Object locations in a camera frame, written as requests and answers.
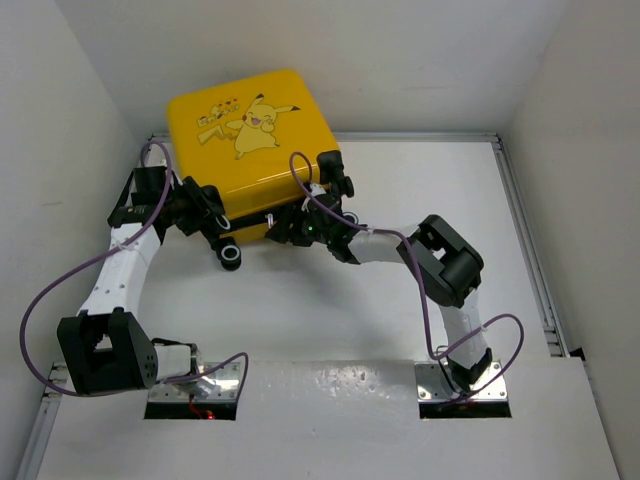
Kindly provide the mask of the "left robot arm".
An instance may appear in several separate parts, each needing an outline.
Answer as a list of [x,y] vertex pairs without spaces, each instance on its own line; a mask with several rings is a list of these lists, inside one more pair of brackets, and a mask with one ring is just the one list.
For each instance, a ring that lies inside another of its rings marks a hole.
[[138,309],[152,260],[166,232],[202,234],[221,254],[231,224],[212,185],[178,179],[165,167],[136,168],[108,217],[110,255],[87,300],[62,319],[57,337],[76,393],[99,396],[149,389],[157,382],[190,381],[197,347],[151,340]]

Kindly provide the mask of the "yellow suitcase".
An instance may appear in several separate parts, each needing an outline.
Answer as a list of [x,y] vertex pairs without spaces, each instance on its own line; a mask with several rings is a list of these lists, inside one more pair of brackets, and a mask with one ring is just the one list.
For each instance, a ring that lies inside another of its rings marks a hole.
[[166,110],[179,172],[221,196],[230,231],[217,254],[228,271],[240,246],[265,238],[269,217],[305,200],[318,183],[342,203],[355,189],[342,154],[302,76],[291,69],[216,85],[171,99]]

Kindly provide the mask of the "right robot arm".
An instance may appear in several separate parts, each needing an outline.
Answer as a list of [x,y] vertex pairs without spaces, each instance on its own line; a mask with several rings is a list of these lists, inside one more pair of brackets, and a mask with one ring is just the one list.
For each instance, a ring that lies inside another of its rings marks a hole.
[[440,308],[448,348],[429,356],[447,359],[450,375],[468,393],[489,367],[492,353],[482,334],[477,309],[480,255],[440,216],[430,215],[403,230],[369,227],[341,209],[341,202],[321,194],[271,215],[265,237],[281,244],[326,246],[338,261],[360,265],[371,262],[406,265],[419,282],[423,300]]

